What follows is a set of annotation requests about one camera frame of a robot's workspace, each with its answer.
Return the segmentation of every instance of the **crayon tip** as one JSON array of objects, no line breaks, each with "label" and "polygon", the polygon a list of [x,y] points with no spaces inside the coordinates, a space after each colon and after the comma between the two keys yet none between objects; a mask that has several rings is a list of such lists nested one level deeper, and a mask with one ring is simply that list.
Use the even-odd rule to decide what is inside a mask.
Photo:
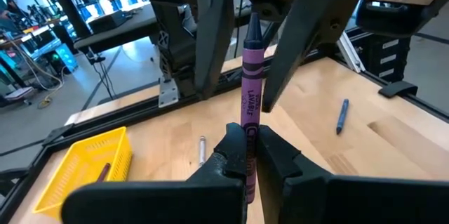
[{"label": "crayon tip", "polygon": [[250,22],[248,24],[248,32],[244,41],[247,49],[261,49],[262,44],[262,29],[260,28],[260,19],[258,13],[251,13]]}]

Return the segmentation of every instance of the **purple crayon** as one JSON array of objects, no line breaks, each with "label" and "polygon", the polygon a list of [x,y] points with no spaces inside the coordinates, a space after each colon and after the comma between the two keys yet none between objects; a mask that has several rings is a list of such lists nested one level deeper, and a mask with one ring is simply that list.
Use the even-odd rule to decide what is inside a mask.
[{"label": "purple crayon", "polygon": [[246,132],[246,195],[248,204],[255,196],[255,141],[260,122],[260,98],[264,46],[257,13],[251,13],[248,33],[243,43],[243,76],[241,79],[241,127]]}]

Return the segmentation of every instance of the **wooden table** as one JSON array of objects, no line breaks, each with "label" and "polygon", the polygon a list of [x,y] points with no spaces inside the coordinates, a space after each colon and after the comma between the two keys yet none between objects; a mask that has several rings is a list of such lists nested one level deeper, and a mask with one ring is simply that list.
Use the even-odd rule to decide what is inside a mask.
[{"label": "wooden table", "polygon": [[[241,59],[226,62],[224,70]],[[263,124],[333,173],[388,178],[449,180],[449,125],[408,101],[386,99],[380,87],[331,59],[300,67]],[[133,148],[129,180],[185,180],[198,168],[199,137],[207,154],[240,120],[240,89],[130,126]],[[70,117],[79,123],[157,95],[158,87],[114,100]],[[350,99],[343,132],[335,125],[344,98]],[[58,223],[32,209],[65,152],[56,152],[32,186],[11,223]],[[248,223],[263,223],[259,193],[249,206]]]}]

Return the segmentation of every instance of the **yellow plastic basket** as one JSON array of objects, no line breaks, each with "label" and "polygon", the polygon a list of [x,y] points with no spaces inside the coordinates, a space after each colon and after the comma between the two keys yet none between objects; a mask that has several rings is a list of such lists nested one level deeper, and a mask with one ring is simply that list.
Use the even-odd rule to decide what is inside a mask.
[{"label": "yellow plastic basket", "polygon": [[60,220],[65,198],[79,187],[94,183],[106,163],[111,164],[105,181],[125,181],[131,161],[126,127],[74,143],[43,191],[33,213]]}]

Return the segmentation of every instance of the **crayon wrapper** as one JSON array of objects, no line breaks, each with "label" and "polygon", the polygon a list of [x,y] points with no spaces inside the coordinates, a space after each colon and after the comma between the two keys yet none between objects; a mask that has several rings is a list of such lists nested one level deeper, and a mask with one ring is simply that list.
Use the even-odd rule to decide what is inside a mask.
[{"label": "crayon wrapper", "polygon": [[241,126],[246,133],[246,192],[247,202],[255,196],[255,141],[260,123],[264,50],[243,50],[241,80]]}]

